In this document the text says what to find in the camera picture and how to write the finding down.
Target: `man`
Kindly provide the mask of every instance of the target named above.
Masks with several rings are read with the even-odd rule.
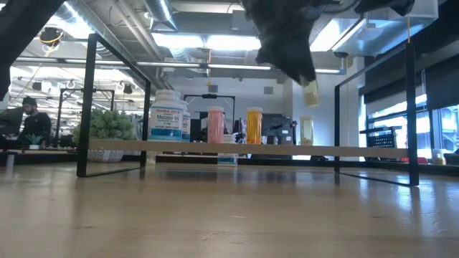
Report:
[[[49,142],[51,133],[51,120],[46,113],[40,113],[37,109],[37,101],[31,97],[25,97],[22,100],[24,112],[29,117],[24,121],[24,129],[17,138],[19,144],[30,145],[28,135],[42,136],[40,144],[45,147]]]

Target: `white supplement bottle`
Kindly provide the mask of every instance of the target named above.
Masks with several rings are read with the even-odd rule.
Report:
[[[236,143],[236,135],[223,135],[223,143]],[[217,163],[219,166],[237,166],[237,154],[218,153]]]
[[[181,141],[183,107],[180,103],[180,92],[157,90],[150,111],[148,140]]]
[[[191,115],[188,113],[188,102],[181,100],[181,106],[183,108],[183,115],[181,119],[181,140],[185,143],[190,141],[190,126],[191,126]]]

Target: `potted plant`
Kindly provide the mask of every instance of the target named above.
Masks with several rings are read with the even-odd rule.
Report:
[[[33,134],[33,135],[27,135],[26,138],[30,142],[30,146],[29,146],[30,150],[40,149],[40,142],[42,141],[43,136]]]
[[[92,110],[89,129],[90,138],[107,140],[133,140],[133,124],[127,115],[118,111]],[[80,142],[80,125],[73,131],[73,141]],[[118,162],[123,150],[88,150],[87,159],[93,162]]]

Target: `robotic arm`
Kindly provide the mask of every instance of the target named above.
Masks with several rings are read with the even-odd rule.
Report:
[[[315,83],[309,35],[322,13],[337,14],[354,8],[357,14],[389,7],[399,15],[408,14],[415,0],[355,0],[338,11],[324,11],[333,0],[242,0],[246,15],[260,33],[258,63],[270,63],[287,76],[307,86]]]

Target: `white planter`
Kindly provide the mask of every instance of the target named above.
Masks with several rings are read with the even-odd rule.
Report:
[[[119,162],[123,158],[124,150],[88,150],[87,160],[92,162]]]

